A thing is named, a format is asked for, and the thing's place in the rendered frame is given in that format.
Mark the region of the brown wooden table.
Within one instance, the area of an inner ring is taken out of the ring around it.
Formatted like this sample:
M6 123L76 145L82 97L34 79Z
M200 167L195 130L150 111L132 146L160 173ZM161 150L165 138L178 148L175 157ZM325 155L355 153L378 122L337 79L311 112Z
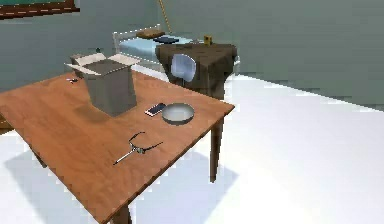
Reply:
M207 133L214 136L211 162L218 162L219 127L233 105L135 72L136 107L111 117L92 106L84 81L67 78L1 93L0 114L98 224L132 224L129 204ZM163 120L162 111L145 114L158 103L189 104L194 118L176 126ZM163 143L112 165L140 131L146 133L132 141L136 146Z

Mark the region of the open grey cardboard box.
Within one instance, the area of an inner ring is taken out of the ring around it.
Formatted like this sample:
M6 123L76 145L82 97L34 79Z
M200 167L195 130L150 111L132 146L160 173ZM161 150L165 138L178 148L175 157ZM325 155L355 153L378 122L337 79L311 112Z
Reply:
M95 53L76 58L69 67L82 74L92 104L115 117L137 105L131 67L138 62L123 54Z

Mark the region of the white framed bed blue mattress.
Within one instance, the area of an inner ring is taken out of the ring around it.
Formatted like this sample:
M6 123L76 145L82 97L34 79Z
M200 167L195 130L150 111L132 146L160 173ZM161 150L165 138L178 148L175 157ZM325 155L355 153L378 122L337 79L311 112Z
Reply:
M113 32L112 37L115 45L116 53L128 55L130 57L138 58L141 61L139 64L148 69L152 69L158 72L165 73L163 66L158 61L155 54L155 49L158 43L152 39L143 39L137 37L137 33L146 29L157 29L161 30L161 25L156 24L152 27L139 28L136 30L125 31L125 32ZM203 40L193 40L176 34L166 33L164 37L173 38L179 40L176 44L186 43L203 43ZM235 58L233 73L238 75L240 73L240 56Z

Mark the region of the brown wooden furniture piece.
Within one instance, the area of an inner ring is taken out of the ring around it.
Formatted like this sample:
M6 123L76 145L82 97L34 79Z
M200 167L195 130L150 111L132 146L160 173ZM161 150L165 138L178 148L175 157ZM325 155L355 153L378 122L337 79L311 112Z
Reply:
M12 131L13 127L7 122L7 120L0 114L0 135Z

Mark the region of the pale blue oval object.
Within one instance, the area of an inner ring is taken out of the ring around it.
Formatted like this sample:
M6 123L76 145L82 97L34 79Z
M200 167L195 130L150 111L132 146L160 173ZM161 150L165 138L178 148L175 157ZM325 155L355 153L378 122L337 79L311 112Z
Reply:
M191 82L196 73L196 62L185 54L174 54L171 62L171 74L183 81Z

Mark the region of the dark brown side table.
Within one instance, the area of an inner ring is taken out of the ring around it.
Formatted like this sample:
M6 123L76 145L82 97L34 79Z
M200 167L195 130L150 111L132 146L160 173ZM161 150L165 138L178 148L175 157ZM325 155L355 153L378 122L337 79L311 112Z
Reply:
M174 54L188 55L196 62L196 74L191 82L172 75ZM237 48L232 44L163 44L155 48L155 55L170 83L223 100L224 83L233 73Z

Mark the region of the thin black and grey tool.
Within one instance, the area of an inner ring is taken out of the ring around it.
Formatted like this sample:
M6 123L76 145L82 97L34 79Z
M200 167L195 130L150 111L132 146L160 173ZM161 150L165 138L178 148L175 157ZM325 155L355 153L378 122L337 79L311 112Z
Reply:
M116 161L113 162L112 165L117 165L118 163L120 163L121 161L123 161L125 158L127 158L129 155L131 155L132 153L136 152L138 154L145 154L147 151L149 150L152 150L154 148L156 148L157 146L161 145L163 142L159 142L157 144L154 144L154 145L151 145L149 147L139 147L139 146L136 146L132 141L138 136L138 135L141 135L141 134L145 134L146 132L144 131L140 131L138 133L135 133L129 140L128 140L128 143L129 143L129 146L130 146L130 150L124 154L123 156L121 156L120 158L118 158Z

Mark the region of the dark mobile phone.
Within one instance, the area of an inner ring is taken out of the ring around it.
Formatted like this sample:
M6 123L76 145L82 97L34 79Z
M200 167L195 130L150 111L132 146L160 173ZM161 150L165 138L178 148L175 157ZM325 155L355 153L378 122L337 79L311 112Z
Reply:
M150 116L150 117L153 117L153 116L157 115L158 113L160 113L165 107L166 107L166 105L164 103L158 103L158 104L152 106L151 108L147 109L145 111L145 114Z

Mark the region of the thin yellow brown pole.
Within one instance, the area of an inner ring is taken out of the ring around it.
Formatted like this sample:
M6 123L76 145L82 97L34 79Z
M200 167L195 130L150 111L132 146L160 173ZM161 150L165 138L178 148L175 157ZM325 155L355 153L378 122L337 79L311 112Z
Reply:
M168 31L169 31L170 34L172 34L173 31L172 31L171 25L170 25L169 20L168 20L168 16L167 16L167 13L166 13L166 10L165 10L165 6L164 6L164 3L163 3L163 0L157 0L157 1L159 3L159 6L160 6L160 9L161 9L161 12L162 12L165 24L166 24L166 26L168 28Z

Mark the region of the brown pillow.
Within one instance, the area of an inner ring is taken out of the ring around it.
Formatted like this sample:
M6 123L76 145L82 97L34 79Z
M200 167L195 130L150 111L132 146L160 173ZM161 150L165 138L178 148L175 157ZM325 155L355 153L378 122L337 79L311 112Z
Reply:
M144 29L136 33L136 36L138 38L142 39L154 39L161 37L165 34L164 31L155 29L155 28L149 28L149 29Z

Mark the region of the grey round bowl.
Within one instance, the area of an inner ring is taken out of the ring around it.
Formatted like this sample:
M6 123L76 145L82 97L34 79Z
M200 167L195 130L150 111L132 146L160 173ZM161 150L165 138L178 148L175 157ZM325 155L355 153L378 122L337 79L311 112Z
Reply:
M185 125L194 118L194 108L186 103L172 103L162 110L163 120L170 125Z

